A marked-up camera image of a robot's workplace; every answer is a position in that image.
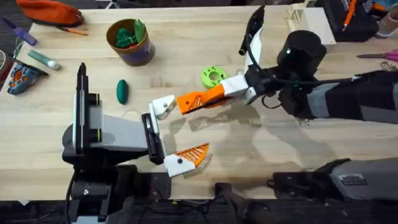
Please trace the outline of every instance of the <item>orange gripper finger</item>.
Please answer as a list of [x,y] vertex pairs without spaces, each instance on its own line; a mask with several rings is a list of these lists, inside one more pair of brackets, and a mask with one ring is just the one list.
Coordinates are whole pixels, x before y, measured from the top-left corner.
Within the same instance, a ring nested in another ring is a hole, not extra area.
[[[217,100],[224,97],[224,88],[223,86],[217,85],[214,88],[211,88],[207,90],[206,92],[199,92],[199,91],[194,91],[182,96],[179,96],[177,98],[177,103],[180,107],[181,114],[186,114],[190,110],[193,110],[201,105],[204,105],[205,103],[208,103],[212,100]],[[222,105],[226,102],[226,100],[223,100],[219,103],[216,103],[214,105],[211,105],[207,108],[212,108],[214,106]]]
[[200,146],[196,146],[196,147],[184,150],[182,152],[178,152],[175,155],[182,156],[182,157],[188,159],[189,161],[191,161],[195,164],[195,167],[198,167],[199,164],[204,160],[208,150],[209,150],[209,143],[205,143]]

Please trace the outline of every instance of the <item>orange bag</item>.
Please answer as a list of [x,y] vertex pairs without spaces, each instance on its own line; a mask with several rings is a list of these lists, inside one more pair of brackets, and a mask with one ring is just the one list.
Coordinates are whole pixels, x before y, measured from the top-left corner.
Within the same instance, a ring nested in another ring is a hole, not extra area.
[[76,27],[84,22],[81,12],[51,0],[17,0],[24,14],[33,22],[50,26]]

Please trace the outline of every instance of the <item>green oval object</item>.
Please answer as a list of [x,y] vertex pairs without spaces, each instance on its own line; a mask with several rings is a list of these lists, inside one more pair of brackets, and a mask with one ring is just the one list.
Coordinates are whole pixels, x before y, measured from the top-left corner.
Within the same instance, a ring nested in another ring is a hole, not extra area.
[[226,78],[226,72],[216,66],[207,67],[201,73],[201,81],[207,89],[217,86],[221,80]]
[[119,103],[125,105],[127,99],[129,98],[129,85],[125,80],[120,80],[118,86],[116,87],[116,96]]

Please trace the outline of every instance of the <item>pen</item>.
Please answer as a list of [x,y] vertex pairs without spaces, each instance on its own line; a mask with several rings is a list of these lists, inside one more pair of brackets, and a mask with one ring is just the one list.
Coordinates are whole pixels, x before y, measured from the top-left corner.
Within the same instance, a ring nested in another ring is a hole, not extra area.
[[56,26],[57,29],[60,29],[62,31],[65,32],[71,32],[74,34],[79,34],[79,35],[88,35],[87,31],[83,31],[83,30],[76,30],[76,29],[71,29],[71,28],[64,28],[64,27],[60,27],[60,26]]
[[349,9],[348,9],[348,13],[346,16],[346,20],[344,21],[343,31],[346,30],[348,24],[351,22],[351,19],[353,18],[353,15],[355,12],[356,1],[357,0],[351,0],[351,2],[349,4]]
[[29,45],[35,46],[37,44],[36,38],[34,38],[32,35],[30,35],[24,29],[16,26],[15,24],[13,24],[11,21],[9,21],[8,19],[6,19],[4,17],[2,17],[1,20],[5,24],[7,24],[7,26],[10,27],[10,29],[12,29],[12,31],[14,31],[15,35],[17,35],[19,38],[21,38],[22,40],[27,42]]

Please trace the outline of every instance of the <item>scissors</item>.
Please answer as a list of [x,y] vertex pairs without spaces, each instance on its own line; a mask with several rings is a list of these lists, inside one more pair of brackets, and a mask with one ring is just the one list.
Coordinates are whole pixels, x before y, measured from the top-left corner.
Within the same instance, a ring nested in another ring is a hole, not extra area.
[[357,55],[357,58],[384,58],[388,60],[392,60],[398,62],[398,49],[395,49],[391,52],[381,53],[381,54],[362,54]]

